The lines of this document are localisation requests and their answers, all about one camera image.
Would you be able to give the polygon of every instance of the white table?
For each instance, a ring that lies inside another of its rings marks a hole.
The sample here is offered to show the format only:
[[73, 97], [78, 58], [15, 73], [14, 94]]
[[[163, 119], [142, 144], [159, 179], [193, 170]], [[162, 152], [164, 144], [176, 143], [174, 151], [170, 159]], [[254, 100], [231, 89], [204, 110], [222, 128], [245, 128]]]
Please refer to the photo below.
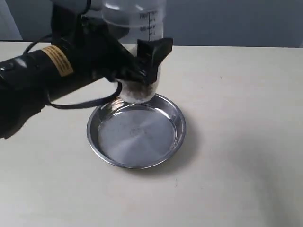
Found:
[[[0, 61], [26, 45], [0, 43]], [[57, 103], [113, 91], [102, 80]], [[46, 107], [0, 141], [1, 226], [303, 225], [303, 50], [174, 47], [158, 92], [188, 132], [152, 169], [99, 159], [86, 139], [92, 109]]]

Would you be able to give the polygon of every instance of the black cable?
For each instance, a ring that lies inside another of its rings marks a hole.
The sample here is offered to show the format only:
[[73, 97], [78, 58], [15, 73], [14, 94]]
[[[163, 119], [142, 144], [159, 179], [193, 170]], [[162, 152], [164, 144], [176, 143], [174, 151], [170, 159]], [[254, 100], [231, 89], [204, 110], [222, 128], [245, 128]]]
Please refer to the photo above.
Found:
[[32, 43], [24, 50], [23, 55], [24, 55], [24, 54], [27, 54], [27, 53], [28, 53], [34, 46], [36, 46], [38, 43], [44, 41], [44, 40], [47, 39], [47, 38], [51, 38], [52, 35], [53, 35], [53, 34], [48, 34], [48, 35], [46, 35], [46, 36], [44, 36], [44, 37], [38, 39], [37, 41], [32, 42]]
[[121, 91], [122, 91], [122, 84], [120, 82], [118, 82], [117, 90], [115, 91], [114, 94], [112, 94], [108, 97], [100, 98], [100, 99], [96, 99], [96, 100], [92, 100], [92, 101], [88, 101], [88, 102], [84, 102], [84, 103], [71, 104], [71, 105], [52, 104], [49, 100], [50, 99], [49, 94], [47, 94], [48, 103], [46, 105], [52, 106], [52, 107], [54, 107], [56, 109], [60, 109], [60, 110], [88, 109], [88, 108], [92, 108], [92, 107], [96, 107], [96, 106], [105, 105], [107, 103], [114, 101], [120, 95]]

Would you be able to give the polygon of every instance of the stainless steel bowl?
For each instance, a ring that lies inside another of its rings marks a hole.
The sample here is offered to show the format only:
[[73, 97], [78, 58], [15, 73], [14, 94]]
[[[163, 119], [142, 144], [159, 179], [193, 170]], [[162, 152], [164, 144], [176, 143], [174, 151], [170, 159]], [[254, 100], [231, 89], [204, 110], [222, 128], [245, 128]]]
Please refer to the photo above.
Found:
[[100, 158], [131, 169], [166, 161], [179, 150], [185, 134], [182, 112], [161, 95], [144, 104], [129, 104], [118, 98], [98, 107], [87, 126], [89, 143]]

